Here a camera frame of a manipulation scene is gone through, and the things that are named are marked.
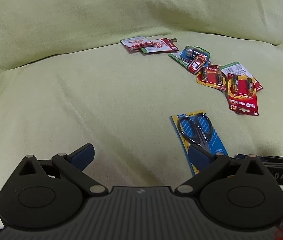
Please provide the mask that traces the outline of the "red white packet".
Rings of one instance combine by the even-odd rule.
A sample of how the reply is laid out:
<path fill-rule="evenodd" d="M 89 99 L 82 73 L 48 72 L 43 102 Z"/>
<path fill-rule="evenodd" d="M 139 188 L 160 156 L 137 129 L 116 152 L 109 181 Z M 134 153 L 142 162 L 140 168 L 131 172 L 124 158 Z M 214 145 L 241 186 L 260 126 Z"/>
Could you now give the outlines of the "red white packet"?
<path fill-rule="evenodd" d="M 177 42 L 175 38 L 155 39 L 152 40 L 153 46 L 141 48 L 141 52 L 144 54 L 177 52 L 179 49 L 174 44 L 175 42 Z"/>
<path fill-rule="evenodd" d="M 142 49 L 142 48 L 154 46 L 154 43 L 144 36 L 126 38 L 126 39 L 120 40 L 120 43 L 130 53 L 136 50 Z"/>

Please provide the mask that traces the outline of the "red yellow battery pack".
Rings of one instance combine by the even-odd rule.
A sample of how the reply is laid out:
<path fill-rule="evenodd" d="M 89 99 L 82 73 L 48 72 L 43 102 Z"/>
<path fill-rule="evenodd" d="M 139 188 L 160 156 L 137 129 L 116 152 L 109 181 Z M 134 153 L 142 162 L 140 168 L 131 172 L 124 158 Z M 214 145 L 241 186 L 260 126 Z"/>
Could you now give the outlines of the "red yellow battery pack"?
<path fill-rule="evenodd" d="M 196 75 L 196 81 L 200 85 L 214 88 L 222 92 L 227 90 L 227 79 L 219 65 L 210 64 L 206 67 L 202 67 Z"/>

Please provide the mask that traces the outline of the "red battery pack front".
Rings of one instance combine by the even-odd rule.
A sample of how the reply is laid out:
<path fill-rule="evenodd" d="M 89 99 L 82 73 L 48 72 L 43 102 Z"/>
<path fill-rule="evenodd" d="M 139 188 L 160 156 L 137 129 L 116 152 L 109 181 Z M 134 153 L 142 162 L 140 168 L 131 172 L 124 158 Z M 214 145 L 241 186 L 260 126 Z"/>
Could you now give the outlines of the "red battery pack front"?
<path fill-rule="evenodd" d="M 229 73 L 227 96 L 231 111 L 240 115 L 259 116 L 253 77 Z"/>

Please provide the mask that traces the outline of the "red toy car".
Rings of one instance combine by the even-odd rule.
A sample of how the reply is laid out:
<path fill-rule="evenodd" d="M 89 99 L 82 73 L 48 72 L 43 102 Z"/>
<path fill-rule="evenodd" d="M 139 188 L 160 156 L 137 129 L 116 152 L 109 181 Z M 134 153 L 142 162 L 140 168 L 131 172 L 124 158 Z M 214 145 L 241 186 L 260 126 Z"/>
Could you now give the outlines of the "red toy car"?
<path fill-rule="evenodd" d="M 195 75 L 197 74 L 201 68 L 205 65 L 206 63 L 206 56 L 199 54 L 196 58 L 192 60 L 192 62 L 188 65 L 188 71 Z"/>

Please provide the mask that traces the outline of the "red white packet right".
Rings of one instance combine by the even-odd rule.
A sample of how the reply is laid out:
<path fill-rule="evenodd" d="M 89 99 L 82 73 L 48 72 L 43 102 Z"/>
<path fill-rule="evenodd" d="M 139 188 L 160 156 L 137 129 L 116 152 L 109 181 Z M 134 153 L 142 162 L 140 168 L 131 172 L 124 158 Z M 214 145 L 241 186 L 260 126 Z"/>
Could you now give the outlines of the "red white packet right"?
<path fill-rule="evenodd" d="M 141 48 L 141 52 L 144 54 L 177 52 L 179 49 L 174 44 L 175 42 L 177 42 L 175 38 L 155 39 L 152 40 L 153 46 Z"/>

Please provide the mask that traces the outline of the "large battery blue blister pack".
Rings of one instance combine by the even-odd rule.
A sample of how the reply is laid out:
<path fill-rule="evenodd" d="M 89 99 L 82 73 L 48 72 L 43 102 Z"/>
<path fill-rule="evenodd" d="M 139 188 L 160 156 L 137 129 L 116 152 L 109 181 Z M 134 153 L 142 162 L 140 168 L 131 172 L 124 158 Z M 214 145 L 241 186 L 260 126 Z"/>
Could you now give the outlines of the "large battery blue blister pack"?
<path fill-rule="evenodd" d="M 199 55 L 202 55 L 205 58 L 205 65 L 207 66 L 210 62 L 210 53 L 201 47 L 186 46 L 182 51 L 180 58 L 185 62 L 190 63 Z"/>

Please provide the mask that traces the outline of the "black scissors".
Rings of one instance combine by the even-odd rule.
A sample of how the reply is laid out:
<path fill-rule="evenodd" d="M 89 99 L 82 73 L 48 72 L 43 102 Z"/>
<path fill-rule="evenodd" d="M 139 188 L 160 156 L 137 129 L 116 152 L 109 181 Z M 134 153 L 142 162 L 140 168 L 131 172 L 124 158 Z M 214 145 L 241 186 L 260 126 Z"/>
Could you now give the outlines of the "black scissors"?
<path fill-rule="evenodd" d="M 189 158 L 190 145 L 196 145 L 203 150 L 214 155 L 228 152 L 221 141 L 218 133 L 214 129 L 205 111 L 189 112 L 185 114 L 173 115 L 170 121 L 180 140 L 187 162 L 193 175 L 198 174 L 199 170 L 195 163 Z"/>

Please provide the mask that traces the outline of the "green white card pack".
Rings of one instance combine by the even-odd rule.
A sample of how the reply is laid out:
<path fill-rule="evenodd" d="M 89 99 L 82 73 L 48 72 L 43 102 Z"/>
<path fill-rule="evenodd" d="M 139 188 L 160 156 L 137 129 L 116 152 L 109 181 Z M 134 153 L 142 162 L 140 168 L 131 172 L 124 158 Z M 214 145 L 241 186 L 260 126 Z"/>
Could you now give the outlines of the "green white card pack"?
<path fill-rule="evenodd" d="M 259 92 L 263 90 L 263 87 L 261 84 L 257 81 L 257 79 L 242 65 L 240 62 L 235 61 L 230 64 L 226 64 L 220 67 L 220 70 L 225 76 L 228 76 L 228 74 L 234 74 L 234 75 L 242 75 L 247 76 L 250 78 L 254 78 L 255 80 L 255 86 L 256 91 Z"/>

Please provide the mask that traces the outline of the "light green sofa cover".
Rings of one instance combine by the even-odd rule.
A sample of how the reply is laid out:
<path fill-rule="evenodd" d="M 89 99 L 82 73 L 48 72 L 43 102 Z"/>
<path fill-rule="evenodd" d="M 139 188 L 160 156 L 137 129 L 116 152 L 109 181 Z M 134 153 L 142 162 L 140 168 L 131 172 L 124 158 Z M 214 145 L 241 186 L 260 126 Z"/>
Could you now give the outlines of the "light green sofa cover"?
<path fill-rule="evenodd" d="M 261 83 L 259 115 L 166 54 L 128 52 L 136 36 L 238 61 Z M 176 187 L 191 172 L 170 116 L 200 110 L 230 155 L 283 155 L 283 0 L 0 0 L 0 189 L 25 155 L 86 143 L 106 187 Z"/>

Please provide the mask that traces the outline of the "red white packet left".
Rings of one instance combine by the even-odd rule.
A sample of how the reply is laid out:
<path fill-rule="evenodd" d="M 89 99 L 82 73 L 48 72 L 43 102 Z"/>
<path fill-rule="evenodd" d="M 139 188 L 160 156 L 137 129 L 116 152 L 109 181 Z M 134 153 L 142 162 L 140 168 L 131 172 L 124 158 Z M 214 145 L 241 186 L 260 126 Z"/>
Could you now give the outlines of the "red white packet left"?
<path fill-rule="evenodd" d="M 154 46 L 154 43 L 144 36 L 126 38 L 126 39 L 120 40 L 120 43 L 130 53 L 136 50 L 142 49 L 142 48 Z"/>

